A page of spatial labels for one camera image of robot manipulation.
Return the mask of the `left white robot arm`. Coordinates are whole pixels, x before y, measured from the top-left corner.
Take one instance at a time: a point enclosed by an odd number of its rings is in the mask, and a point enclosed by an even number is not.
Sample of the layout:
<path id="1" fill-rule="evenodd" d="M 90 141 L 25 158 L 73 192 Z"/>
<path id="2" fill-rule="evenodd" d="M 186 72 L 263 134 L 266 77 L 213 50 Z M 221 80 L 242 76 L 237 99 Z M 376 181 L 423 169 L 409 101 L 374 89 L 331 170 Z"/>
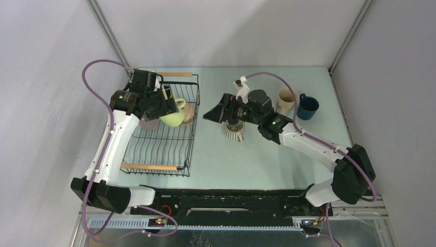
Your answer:
<path id="1" fill-rule="evenodd" d="M 109 102 L 108 119 L 96 155 L 82 178 L 73 178 L 71 189 L 85 206 L 122 213 L 141 206 L 150 214 L 162 209 L 162 199 L 149 186 L 122 187 L 119 172 L 134 130 L 142 118 L 155 120 L 176 112 L 171 87 L 161 74 L 136 69 L 127 90 L 118 90 Z"/>

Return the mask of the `mauve cup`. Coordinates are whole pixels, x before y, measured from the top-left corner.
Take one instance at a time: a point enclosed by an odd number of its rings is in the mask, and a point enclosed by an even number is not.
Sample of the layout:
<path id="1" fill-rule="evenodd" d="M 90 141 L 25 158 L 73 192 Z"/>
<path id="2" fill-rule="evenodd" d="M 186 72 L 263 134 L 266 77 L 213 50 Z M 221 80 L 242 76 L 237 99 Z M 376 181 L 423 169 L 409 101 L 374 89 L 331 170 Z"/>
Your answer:
<path id="1" fill-rule="evenodd" d="M 160 124 L 159 119 L 147 120 L 145 118 L 142 118 L 139 121 L 139 125 L 145 131 L 152 131 L 152 130 L 156 129 L 159 126 L 159 124 Z"/>

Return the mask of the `white ribbed mug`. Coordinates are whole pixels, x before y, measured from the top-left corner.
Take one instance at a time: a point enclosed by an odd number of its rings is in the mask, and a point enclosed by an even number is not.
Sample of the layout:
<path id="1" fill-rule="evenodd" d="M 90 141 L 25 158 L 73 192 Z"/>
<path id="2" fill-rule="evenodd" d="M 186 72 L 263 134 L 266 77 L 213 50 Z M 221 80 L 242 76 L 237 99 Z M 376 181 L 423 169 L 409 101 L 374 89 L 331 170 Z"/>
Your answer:
<path id="1" fill-rule="evenodd" d="M 237 140 L 240 143 L 244 141 L 245 124 L 242 121 L 234 125 L 225 122 L 223 124 L 223 130 L 227 138 Z"/>

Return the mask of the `dark blue mug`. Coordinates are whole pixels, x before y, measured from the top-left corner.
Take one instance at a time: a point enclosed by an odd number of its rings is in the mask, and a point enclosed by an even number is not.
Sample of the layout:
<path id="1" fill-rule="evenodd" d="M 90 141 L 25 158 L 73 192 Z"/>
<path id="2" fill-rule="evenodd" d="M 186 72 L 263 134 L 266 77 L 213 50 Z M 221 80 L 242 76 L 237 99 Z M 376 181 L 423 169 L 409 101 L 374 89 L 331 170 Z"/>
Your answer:
<path id="1" fill-rule="evenodd" d="M 316 98 L 301 94 L 296 115 L 302 120 L 310 120 L 316 114 L 319 107 L 320 104 Z"/>

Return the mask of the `seashell coral print mug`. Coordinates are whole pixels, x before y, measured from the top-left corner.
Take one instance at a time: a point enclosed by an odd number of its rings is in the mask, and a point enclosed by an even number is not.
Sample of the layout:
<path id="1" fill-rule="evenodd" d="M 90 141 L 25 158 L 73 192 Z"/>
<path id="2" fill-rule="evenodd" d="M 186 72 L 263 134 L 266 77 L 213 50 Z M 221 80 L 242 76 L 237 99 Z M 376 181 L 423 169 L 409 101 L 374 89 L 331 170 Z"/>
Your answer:
<path id="1" fill-rule="evenodd" d="M 284 116 L 289 116 L 298 97 L 299 94 L 297 90 L 293 90 L 293 92 L 291 92 L 291 90 L 287 87 L 281 88 L 278 91 L 278 97 L 276 100 L 276 112 Z"/>

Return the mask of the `peach teapot-shaped cup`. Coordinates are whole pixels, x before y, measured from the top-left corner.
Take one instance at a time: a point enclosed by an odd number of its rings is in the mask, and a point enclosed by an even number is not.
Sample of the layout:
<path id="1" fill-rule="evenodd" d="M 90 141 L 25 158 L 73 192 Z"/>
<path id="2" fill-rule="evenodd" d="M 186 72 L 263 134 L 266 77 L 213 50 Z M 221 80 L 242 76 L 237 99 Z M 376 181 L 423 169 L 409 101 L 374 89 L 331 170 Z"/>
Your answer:
<path id="1" fill-rule="evenodd" d="M 191 125 L 193 123 L 193 120 L 194 120 L 195 106 L 193 106 L 191 103 L 187 102 L 182 107 L 182 112 L 184 114 L 184 119 L 183 119 L 181 124 L 184 126 Z"/>

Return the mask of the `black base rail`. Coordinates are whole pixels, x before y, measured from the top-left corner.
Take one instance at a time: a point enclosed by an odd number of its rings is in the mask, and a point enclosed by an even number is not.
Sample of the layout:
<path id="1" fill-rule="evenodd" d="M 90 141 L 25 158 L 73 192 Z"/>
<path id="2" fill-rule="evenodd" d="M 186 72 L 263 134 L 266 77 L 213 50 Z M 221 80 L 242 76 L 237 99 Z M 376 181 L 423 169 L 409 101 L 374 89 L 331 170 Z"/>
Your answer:
<path id="1" fill-rule="evenodd" d="M 151 208 L 168 213 L 179 226 L 264 227 L 297 226 L 297 219 L 332 216 L 325 204 L 315 207 L 305 190 L 157 189 Z"/>

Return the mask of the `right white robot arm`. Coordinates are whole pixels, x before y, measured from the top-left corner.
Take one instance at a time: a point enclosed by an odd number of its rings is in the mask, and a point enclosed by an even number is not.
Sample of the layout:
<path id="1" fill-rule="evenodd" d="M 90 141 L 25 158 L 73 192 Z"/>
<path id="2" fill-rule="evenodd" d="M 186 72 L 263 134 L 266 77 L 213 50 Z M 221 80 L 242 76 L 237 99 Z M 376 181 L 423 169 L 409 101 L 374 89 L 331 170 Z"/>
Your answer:
<path id="1" fill-rule="evenodd" d="M 265 139 L 298 150 L 326 167 L 333 178 L 309 186 L 299 201 L 299 208 L 305 215 L 312 215 L 321 205 L 333 201 L 354 205 L 368 189 L 375 190 L 372 182 L 376 175 L 364 147 L 336 145 L 311 136 L 293 120 L 276 112 L 263 90 L 249 92 L 247 102 L 224 93 L 203 118 L 218 124 L 252 123 L 258 126 Z"/>

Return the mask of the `light green cup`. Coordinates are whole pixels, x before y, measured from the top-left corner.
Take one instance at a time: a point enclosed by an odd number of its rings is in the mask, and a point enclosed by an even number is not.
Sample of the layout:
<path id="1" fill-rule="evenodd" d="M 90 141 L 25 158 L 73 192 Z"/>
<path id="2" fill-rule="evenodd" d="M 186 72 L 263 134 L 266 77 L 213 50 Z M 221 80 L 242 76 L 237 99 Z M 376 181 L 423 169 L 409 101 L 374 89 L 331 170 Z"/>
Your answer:
<path id="1" fill-rule="evenodd" d="M 175 99 L 175 103 L 177 109 L 175 113 L 171 113 L 159 118 L 169 127 L 177 127 L 184 121 L 185 114 L 183 112 L 183 107 L 186 105 L 186 101 L 183 98 L 177 98 Z"/>

